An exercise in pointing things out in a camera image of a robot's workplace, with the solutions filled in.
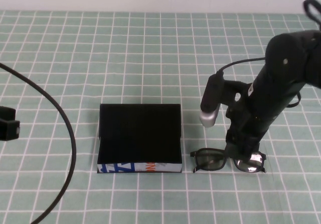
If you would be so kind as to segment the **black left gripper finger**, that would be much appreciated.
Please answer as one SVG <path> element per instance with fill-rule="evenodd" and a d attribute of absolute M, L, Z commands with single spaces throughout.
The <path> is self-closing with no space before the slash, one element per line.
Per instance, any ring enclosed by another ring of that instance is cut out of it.
<path fill-rule="evenodd" d="M 18 139 L 20 135 L 20 121 L 1 120 L 1 141 Z"/>
<path fill-rule="evenodd" d="M 16 119 L 16 110 L 11 107 L 1 106 L 0 117 L 4 121 L 14 121 Z"/>

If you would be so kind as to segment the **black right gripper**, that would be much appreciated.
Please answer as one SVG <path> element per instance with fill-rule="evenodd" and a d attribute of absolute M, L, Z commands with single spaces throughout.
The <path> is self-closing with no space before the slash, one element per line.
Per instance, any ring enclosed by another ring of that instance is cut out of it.
<path fill-rule="evenodd" d="M 231 121 L 225 138 L 225 155 L 235 160 L 250 160 L 259 151 L 260 141 L 270 125 L 270 117 L 260 116 L 249 103 L 250 86 L 240 81 L 224 81 L 222 103 L 228 106 L 226 117 Z"/>

